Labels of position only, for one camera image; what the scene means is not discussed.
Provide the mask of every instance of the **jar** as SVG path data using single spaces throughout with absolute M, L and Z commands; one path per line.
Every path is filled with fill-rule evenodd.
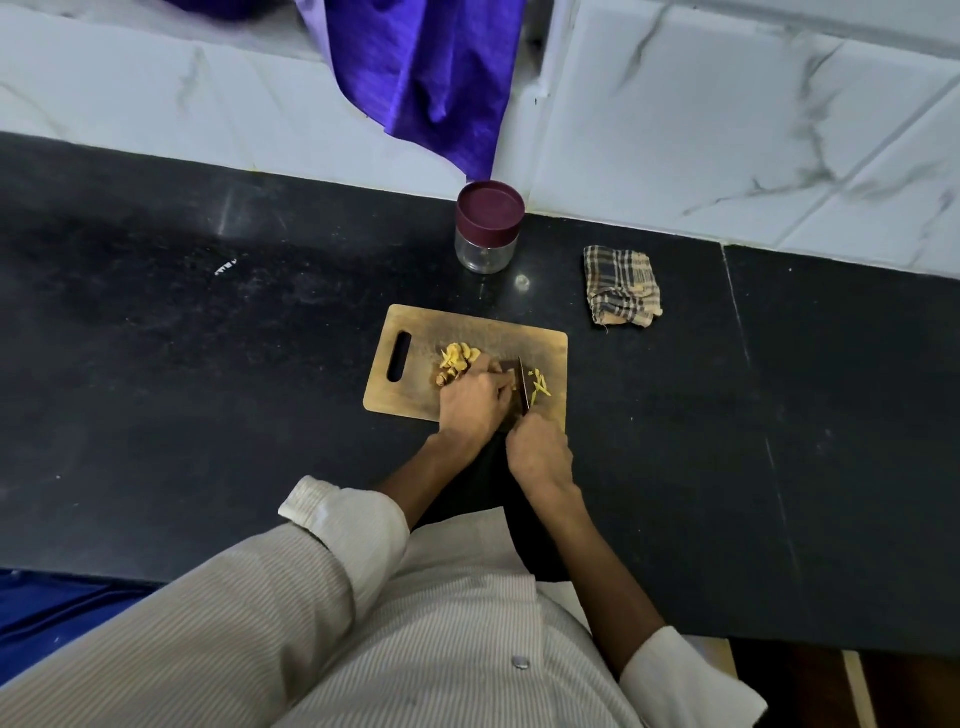
M 526 208 L 520 193 L 503 182 L 471 182 L 457 198 L 454 249 L 473 273 L 499 273 L 516 252 Z

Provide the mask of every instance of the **maroon lid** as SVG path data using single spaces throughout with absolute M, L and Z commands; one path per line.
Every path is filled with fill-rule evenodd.
M 503 182 L 471 182 L 457 198 L 457 230 L 481 248 L 502 248 L 516 239 L 524 213 L 520 193 Z

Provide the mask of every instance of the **rolled-up sleeve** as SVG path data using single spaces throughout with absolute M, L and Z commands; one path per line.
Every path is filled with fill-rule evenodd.
M 409 532 L 388 497 L 313 478 L 280 515 L 296 525 L 213 557 L 0 689 L 5 724 L 263 725 L 281 717 L 370 609 Z
M 636 651 L 620 689 L 650 728 L 748 728 L 767 709 L 762 697 L 710 665 L 673 627 Z

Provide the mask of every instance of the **wooden cutting board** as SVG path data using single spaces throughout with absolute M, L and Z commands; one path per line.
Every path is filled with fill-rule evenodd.
M 410 348 L 399 380 L 390 381 L 388 374 L 400 371 L 399 362 L 392 368 L 391 361 L 395 350 L 399 352 L 397 340 L 403 332 L 410 334 Z M 536 407 L 544 417 L 566 428 L 565 333 L 398 303 L 387 311 L 367 381 L 364 407 L 371 412 L 438 422 L 440 387 L 436 378 L 440 349 L 453 342 L 466 342 L 497 360 L 519 356 L 528 370 L 540 369 L 553 397 L 540 393 Z

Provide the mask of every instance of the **shirt cuff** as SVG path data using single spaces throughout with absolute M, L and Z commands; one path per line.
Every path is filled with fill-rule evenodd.
M 410 538 L 400 507 L 382 493 L 341 490 L 308 475 L 278 512 L 320 539 L 340 562 L 353 589 L 356 617 L 364 617 Z
M 767 709 L 751 688 L 712 667 L 673 627 L 636 651 L 620 689 L 650 728 L 754 725 Z

